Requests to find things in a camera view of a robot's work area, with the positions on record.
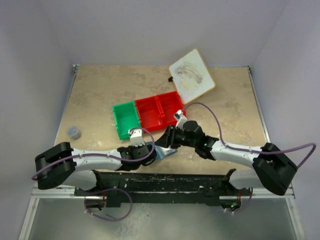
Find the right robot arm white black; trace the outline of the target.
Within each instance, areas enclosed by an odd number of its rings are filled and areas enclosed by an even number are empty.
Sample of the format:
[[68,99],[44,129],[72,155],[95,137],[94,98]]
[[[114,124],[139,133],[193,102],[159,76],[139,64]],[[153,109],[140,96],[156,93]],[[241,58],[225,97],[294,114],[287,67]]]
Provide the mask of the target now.
[[266,143],[262,147],[223,143],[219,138],[205,134],[194,120],[186,121],[182,127],[168,126],[155,144],[172,149],[190,147],[203,159],[246,166],[247,170],[231,170],[226,175],[227,180],[222,183],[222,190],[228,196],[233,196],[244,188],[265,188],[273,194],[283,196],[298,170],[272,143]]

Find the blue card holder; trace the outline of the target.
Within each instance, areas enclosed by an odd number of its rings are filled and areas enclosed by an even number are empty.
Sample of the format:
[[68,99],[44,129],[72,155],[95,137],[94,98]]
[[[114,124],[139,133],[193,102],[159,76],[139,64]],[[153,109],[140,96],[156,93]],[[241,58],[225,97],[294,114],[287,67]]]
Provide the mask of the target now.
[[170,147],[164,148],[164,147],[161,147],[161,146],[158,146],[158,145],[155,145],[154,149],[156,151],[156,157],[153,158],[155,161],[162,160],[162,159],[167,158],[170,155],[173,155],[173,154],[178,152],[177,149],[173,149],[173,148],[170,148]]

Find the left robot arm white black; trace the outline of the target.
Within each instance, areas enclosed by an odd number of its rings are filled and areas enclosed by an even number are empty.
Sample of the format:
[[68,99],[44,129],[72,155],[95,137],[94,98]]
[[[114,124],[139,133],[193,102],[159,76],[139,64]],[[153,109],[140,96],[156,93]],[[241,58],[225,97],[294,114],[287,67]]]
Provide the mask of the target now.
[[103,191],[99,170],[137,170],[156,157],[154,144],[94,152],[72,148],[69,142],[61,142],[35,157],[36,173],[31,179],[37,181],[40,190],[67,185],[98,196]]

